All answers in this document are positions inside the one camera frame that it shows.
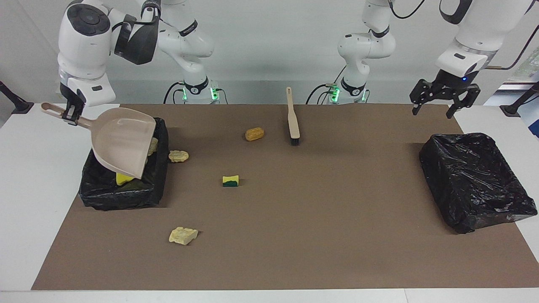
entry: black garbage bag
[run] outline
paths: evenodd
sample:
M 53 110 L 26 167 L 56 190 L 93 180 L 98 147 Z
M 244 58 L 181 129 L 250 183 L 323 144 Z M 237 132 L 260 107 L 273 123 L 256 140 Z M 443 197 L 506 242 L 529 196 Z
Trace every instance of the black garbage bag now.
M 419 158 L 434 201 L 458 233 L 537 215 L 534 200 L 485 134 L 434 135 Z
M 79 195 L 84 206 L 97 210 L 147 208 L 159 204 L 163 196 L 168 166 L 168 131 L 165 121 L 155 118 L 154 137 L 159 140 L 157 152 L 148 157 L 142 179 L 122 186 L 116 184 L 116 173 L 103 167 L 90 151 L 82 169 Z

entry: cleaning brush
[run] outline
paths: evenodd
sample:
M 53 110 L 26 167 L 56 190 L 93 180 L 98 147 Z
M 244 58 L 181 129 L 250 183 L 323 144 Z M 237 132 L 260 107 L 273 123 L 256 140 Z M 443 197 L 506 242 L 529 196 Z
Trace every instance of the cleaning brush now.
M 290 143 L 293 146 L 300 144 L 300 127 L 298 117 L 294 112 L 294 101 L 292 100 L 292 89 L 286 88 L 286 98 L 288 99 L 288 128 L 290 129 Z

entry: dustpan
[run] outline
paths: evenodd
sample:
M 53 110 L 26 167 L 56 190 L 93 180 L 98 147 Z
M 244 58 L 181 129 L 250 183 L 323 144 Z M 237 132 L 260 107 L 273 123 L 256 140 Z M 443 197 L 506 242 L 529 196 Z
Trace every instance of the dustpan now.
M 64 109 L 42 103 L 44 113 L 62 119 Z M 80 117 L 78 125 L 92 133 L 92 149 L 105 168 L 140 179 L 155 130 L 151 116 L 129 108 L 112 108 L 95 120 Z

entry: table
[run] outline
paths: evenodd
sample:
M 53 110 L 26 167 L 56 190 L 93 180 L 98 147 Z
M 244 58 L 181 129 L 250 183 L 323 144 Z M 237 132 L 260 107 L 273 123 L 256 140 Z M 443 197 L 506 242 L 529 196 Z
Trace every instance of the table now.
M 88 118 L 118 105 L 85 109 Z M 539 201 L 539 141 L 518 118 L 497 107 L 475 106 L 455 115 L 465 133 L 496 140 L 528 194 Z M 318 290 L 318 291 L 29 291 L 77 194 L 90 133 L 51 119 L 35 106 L 0 129 L 0 302 L 536 302 L 539 288 L 511 290 Z M 539 260 L 539 217 L 518 222 Z

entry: green and yellow sponge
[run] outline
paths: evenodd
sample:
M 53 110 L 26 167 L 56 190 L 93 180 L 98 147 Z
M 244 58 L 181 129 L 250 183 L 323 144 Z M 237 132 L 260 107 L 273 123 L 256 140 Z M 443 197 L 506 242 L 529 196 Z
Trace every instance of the green and yellow sponge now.
M 226 177 L 223 176 L 223 187 L 238 187 L 239 176 Z

